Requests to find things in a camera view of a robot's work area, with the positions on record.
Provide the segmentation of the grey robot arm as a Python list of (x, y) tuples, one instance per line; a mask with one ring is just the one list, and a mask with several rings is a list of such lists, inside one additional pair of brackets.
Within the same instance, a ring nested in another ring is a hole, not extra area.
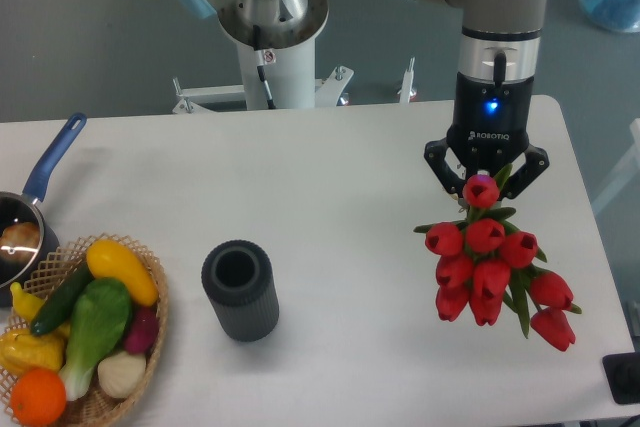
[[(179, 0), (194, 16), (214, 16), (235, 42), (251, 110), (304, 109), (320, 103), (315, 40), (327, 0)], [(463, 13), (452, 124), (424, 157), (449, 193), (472, 175), (524, 164), (503, 188), (517, 197), (548, 166), (526, 128), (546, 0), (429, 0)]]

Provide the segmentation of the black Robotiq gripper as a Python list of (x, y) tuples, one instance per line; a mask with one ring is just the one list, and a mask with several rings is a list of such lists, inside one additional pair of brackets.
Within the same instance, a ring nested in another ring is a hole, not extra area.
[[(529, 78), (497, 85), (457, 75), (446, 139), (429, 141), (424, 148), (425, 161), (448, 194), (461, 196), (471, 175), (479, 170), (495, 174), (524, 152), (524, 164), (501, 189), (502, 199), (515, 199), (549, 167), (547, 152), (529, 145), (530, 102)], [(449, 150), (464, 168), (462, 176), (447, 163)]]

